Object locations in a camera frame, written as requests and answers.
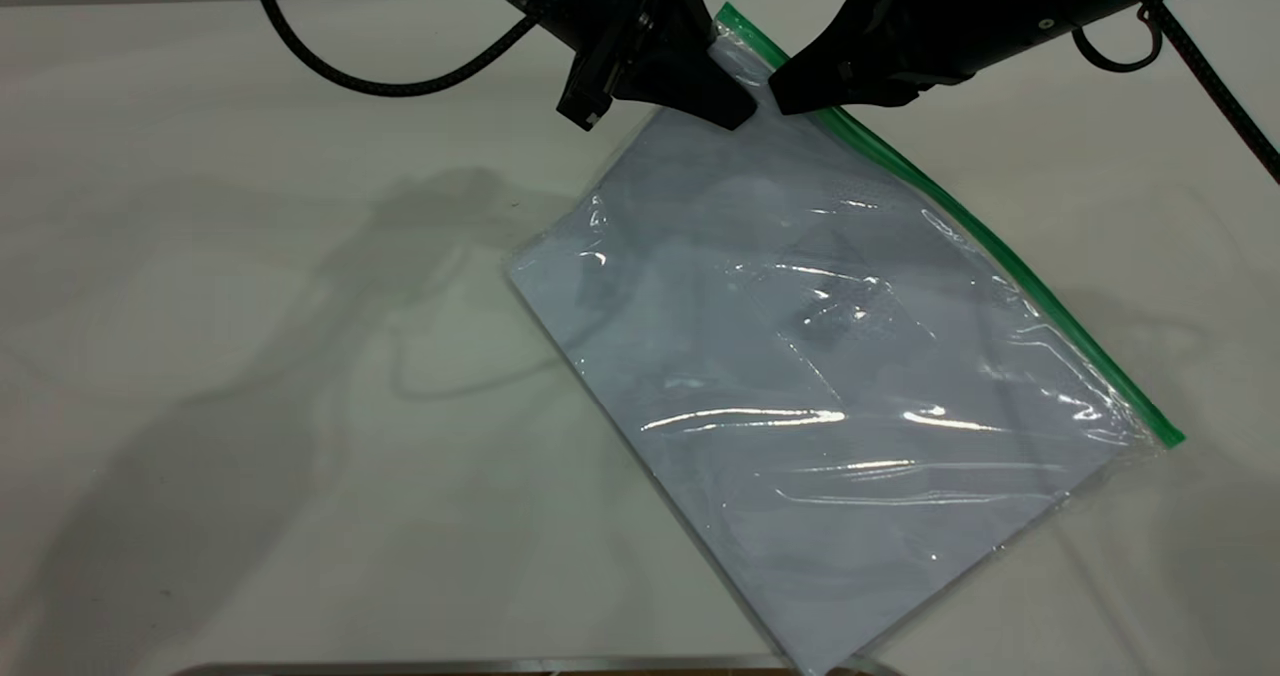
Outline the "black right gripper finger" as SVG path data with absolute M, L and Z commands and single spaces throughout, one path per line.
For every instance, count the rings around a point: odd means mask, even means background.
M 769 88 L 782 114 L 795 115 L 849 105 L 902 108 L 936 84 L 975 74 L 975 58 L 943 52 L 799 52 L 774 70 Z
M 800 60 L 815 69 L 899 69 L 905 64 L 892 15 L 897 0 L 845 0 Z

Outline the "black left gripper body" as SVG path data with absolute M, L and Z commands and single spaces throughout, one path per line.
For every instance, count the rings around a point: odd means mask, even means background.
M 591 131 L 612 106 L 613 79 L 625 41 L 644 19 L 649 0 L 504 0 L 573 51 L 557 110 Z

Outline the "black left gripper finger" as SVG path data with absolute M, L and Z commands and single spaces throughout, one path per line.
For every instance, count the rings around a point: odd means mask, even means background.
M 672 108 L 730 132 L 758 110 L 756 99 L 698 44 L 643 47 L 622 67 L 612 97 Z
M 680 52 L 707 52 L 717 29 L 705 0 L 657 0 L 655 38 Z

